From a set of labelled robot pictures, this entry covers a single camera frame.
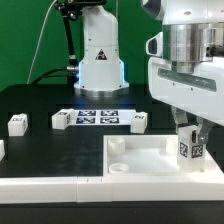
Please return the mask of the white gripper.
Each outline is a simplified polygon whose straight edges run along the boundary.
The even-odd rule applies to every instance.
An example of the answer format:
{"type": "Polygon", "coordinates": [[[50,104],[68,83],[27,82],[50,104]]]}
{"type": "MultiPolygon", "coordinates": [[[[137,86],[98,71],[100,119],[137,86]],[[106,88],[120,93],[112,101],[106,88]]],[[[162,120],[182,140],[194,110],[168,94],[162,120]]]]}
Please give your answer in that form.
{"type": "Polygon", "coordinates": [[[174,106],[171,112],[176,129],[188,123],[186,112],[199,116],[198,144],[208,142],[214,123],[224,126],[224,58],[196,63],[194,73],[189,75],[174,72],[168,60],[151,57],[148,79],[152,97],[174,106]]]}

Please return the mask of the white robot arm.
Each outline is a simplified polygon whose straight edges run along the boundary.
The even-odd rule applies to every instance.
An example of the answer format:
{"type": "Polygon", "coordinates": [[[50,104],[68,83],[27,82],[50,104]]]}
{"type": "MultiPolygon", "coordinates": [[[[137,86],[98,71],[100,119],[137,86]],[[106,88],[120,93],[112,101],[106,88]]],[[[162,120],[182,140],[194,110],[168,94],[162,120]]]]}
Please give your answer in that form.
{"type": "MultiPolygon", "coordinates": [[[[200,118],[196,141],[224,126],[224,0],[141,0],[143,10],[162,23],[146,42],[151,96],[172,107],[175,123],[187,113],[200,118]]],[[[86,3],[84,58],[75,88],[91,94],[129,87],[118,52],[118,21],[99,1],[86,3]]]]}

